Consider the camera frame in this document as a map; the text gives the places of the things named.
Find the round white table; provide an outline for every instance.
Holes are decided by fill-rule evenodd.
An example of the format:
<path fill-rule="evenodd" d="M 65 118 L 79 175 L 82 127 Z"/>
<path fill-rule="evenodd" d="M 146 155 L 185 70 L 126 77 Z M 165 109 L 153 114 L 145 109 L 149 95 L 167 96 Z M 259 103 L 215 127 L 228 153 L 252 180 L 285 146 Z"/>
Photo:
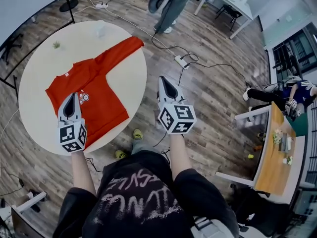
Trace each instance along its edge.
<path fill-rule="evenodd" d="M 100 37 L 97 33 L 103 25 L 106 27 L 103 31 L 105 35 Z M 85 21 L 59 30 L 36 49 L 24 69 L 19 88 L 22 122 L 36 143 L 52 153 L 70 155 L 65 153 L 58 143 L 57 117 L 45 90 L 56 76 L 68 72 L 73 63 L 95 58 L 130 36 L 116 25 L 104 21 Z M 53 48 L 55 41 L 61 44 L 58 49 Z M 113 140 L 135 115 L 147 81 L 147 67 L 142 49 L 138 49 L 114 67 L 106 75 L 106 80 L 126 108 L 129 119 L 85 149 L 86 153 Z"/>

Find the yellow-green shoe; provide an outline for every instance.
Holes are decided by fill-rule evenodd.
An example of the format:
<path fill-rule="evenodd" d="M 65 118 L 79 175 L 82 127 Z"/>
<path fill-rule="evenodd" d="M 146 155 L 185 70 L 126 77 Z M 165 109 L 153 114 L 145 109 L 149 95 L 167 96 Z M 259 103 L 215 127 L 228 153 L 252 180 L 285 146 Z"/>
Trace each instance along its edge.
<path fill-rule="evenodd" d="M 124 153 L 123 151 L 121 151 L 121 150 L 117 150 L 117 151 L 115 152 L 115 157 L 116 157 L 117 159 L 123 159 L 123 158 L 128 157 L 128 155 L 127 155 L 126 153 Z"/>
<path fill-rule="evenodd" d="M 139 129 L 135 129 L 133 132 L 133 139 L 136 139 L 136 140 L 143 139 L 143 133 Z"/>

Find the power strip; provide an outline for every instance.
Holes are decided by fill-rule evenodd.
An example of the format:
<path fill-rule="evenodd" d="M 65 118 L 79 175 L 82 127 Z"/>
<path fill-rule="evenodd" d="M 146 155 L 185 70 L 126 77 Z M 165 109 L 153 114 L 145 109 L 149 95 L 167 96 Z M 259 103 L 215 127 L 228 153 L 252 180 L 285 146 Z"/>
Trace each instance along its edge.
<path fill-rule="evenodd" d="M 189 68 L 189 66 L 187 66 L 187 67 L 185 68 L 185 66 L 187 65 L 187 62 L 185 61 L 185 59 L 181 59 L 181 56 L 175 57 L 175 61 L 177 61 L 177 63 L 178 63 L 180 66 L 182 66 L 182 68 L 183 68 L 184 70 L 186 70 L 186 69 Z"/>

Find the table leg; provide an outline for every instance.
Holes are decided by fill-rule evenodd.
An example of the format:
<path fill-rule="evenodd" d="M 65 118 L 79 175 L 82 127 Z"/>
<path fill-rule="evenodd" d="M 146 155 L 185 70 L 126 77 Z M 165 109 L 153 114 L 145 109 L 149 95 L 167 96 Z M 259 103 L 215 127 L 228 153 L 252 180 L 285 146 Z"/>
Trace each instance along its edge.
<path fill-rule="evenodd" d="M 254 187 L 254 185 L 255 185 L 255 182 L 253 180 L 247 180 L 247 179 L 243 179 L 243 178 L 238 178 L 238 177 L 226 175 L 226 174 L 223 174 L 223 173 L 220 173 L 220 172 L 216 172 L 215 175 L 218 176 L 218 177 L 225 178 L 227 180 L 231 180 L 231 181 L 234 181 L 234 182 L 245 184 L 247 186 Z"/>
<path fill-rule="evenodd" d="M 206 2 L 206 0 L 201 0 L 200 4 L 197 6 L 196 11 L 194 12 L 195 16 L 197 15 L 197 13 L 200 10 L 200 8 L 203 6 L 204 2 Z"/>
<path fill-rule="evenodd" d="M 239 115 L 236 115 L 236 116 L 234 117 L 234 119 L 235 119 L 235 120 L 240 120 L 240 119 L 244 119 L 244 118 L 248 118 L 248 117 L 253 117 L 253 116 L 256 116 L 256 115 L 260 115 L 260 114 L 269 112 L 269 111 L 271 110 L 271 107 L 272 107 L 272 106 L 266 106 L 266 107 L 263 107 L 263 108 L 260 108 L 260 109 L 252 110 L 252 111 L 250 111 L 250 112 L 246 112 L 246 113 L 243 113 L 243 114 L 239 114 Z"/>
<path fill-rule="evenodd" d="M 251 21 L 252 20 L 248 19 L 246 22 L 244 22 L 233 34 L 231 34 L 230 39 L 235 37 L 243 28 L 249 25 Z"/>
<path fill-rule="evenodd" d="M 46 197 L 46 192 L 43 191 L 40 194 L 33 197 L 32 199 L 26 201 L 24 204 L 21 204 L 20 206 L 18 206 L 16 208 L 16 211 L 21 213 L 21 212 L 29 209 L 32 205 L 35 205 L 36 203 L 40 202 L 41 199 L 43 199 L 44 197 Z"/>

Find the red sweatshirt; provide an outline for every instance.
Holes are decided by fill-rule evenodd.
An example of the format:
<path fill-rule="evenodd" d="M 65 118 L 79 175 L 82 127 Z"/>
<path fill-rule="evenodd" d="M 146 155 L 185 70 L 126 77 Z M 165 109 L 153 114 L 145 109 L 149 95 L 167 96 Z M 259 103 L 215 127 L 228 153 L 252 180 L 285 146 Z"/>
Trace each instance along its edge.
<path fill-rule="evenodd" d="M 126 109 L 109 87 L 106 74 L 143 45 L 139 38 L 132 36 L 94 59 L 75 63 L 68 73 L 57 76 L 46 90 L 56 116 L 66 97 L 78 92 L 82 117 L 88 131 L 86 147 L 129 118 Z"/>

